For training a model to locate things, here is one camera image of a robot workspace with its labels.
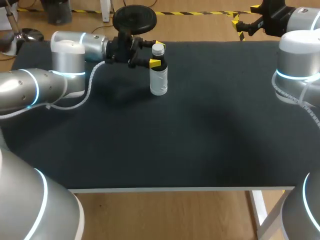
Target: bottle cap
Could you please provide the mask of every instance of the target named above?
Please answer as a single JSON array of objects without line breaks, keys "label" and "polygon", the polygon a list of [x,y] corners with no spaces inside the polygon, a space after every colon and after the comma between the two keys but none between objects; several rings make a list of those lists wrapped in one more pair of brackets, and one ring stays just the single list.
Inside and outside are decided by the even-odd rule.
[{"label": "bottle cap", "polygon": [[163,44],[154,44],[152,46],[152,54],[155,56],[162,56],[165,54],[165,46]]}]

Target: black tabletop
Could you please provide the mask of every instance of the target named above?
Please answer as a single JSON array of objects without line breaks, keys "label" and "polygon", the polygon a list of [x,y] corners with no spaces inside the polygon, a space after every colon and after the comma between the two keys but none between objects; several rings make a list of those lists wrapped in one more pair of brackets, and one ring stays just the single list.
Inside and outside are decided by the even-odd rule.
[{"label": "black tabletop", "polygon": [[[70,189],[295,186],[320,166],[320,131],[276,98],[277,50],[169,42],[167,94],[150,93],[148,69],[103,65],[85,105],[31,110],[3,133],[12,152]],[[26,43],[12,68],[51,67],[41,42]]]}]

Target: wooden floor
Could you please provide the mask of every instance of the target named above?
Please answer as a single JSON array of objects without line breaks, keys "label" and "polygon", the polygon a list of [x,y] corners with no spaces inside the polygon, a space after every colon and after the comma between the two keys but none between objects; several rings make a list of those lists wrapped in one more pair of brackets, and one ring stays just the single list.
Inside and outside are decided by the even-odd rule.
[{"label": "wooden floor", "polygon": [[[122,0],[113,0],[115,9]],[[154,0],[127,0],[127,4],[149,6]],[[33,0],[21,0],[28,6]],[[290,6],[320,7],[319,0],[287,0]],[[155,11],[249,11],[261,0],[158,0]],[[100,10],[99,0],[73,0],[73,9]],[[254,14],[240,16],[244,22],[257,19]],[[157,26],[143,34],[145,39],[159,41],[239,41],[231,17],[226,15],[157,16]],[[64,26],[48,25],[43,12],[21,12],[20,27],[40,30],[47,40],[57,30],[91,32],[102,23],[101,14],[74,13],[73,21]],[[113,38],[117,31],[106,27],[96,31]],[[259,31],[245,36],[247,41],[273,40]],[[0,61],[0,71],[8,71],[14,60]],[[282,191],[264,191],[268,212]],[[243,191],[221,192],[157,192],[78,194],[85,212],[83,240],[254,240],[256,230],[251,208]],[[281,240],[278,232],[273,238]]]}]

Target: plastic bottle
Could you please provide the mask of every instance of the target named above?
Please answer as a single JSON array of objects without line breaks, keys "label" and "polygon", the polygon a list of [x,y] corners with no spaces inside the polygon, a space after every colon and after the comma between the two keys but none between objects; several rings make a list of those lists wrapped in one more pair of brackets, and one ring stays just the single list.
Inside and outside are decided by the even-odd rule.
[{"label": "plastic bottle", "polygon": [[152,58],[161,60],[161,66],[150,68],[150,91],[153,95],[161,96],[168,90],[168,64],[165,60],[165,46],[154,44]]}]

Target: table leg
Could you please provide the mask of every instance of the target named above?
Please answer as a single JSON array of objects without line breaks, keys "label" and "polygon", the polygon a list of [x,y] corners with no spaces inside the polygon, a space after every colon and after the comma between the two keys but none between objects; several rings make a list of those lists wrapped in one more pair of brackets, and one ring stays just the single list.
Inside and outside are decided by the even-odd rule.
[{"label": "table leg", "polygon": [[281,227],[282,205],[290,191],[285,191],[271,212],[267,215],[261,191],[251,191],[251,201],[257,226],[258,240],[269,240]]},{"label": "table leg", "polygon": [[113,6],[111,0],[100,0],[102,21],[108,23],[110,21],[110,10]]}]

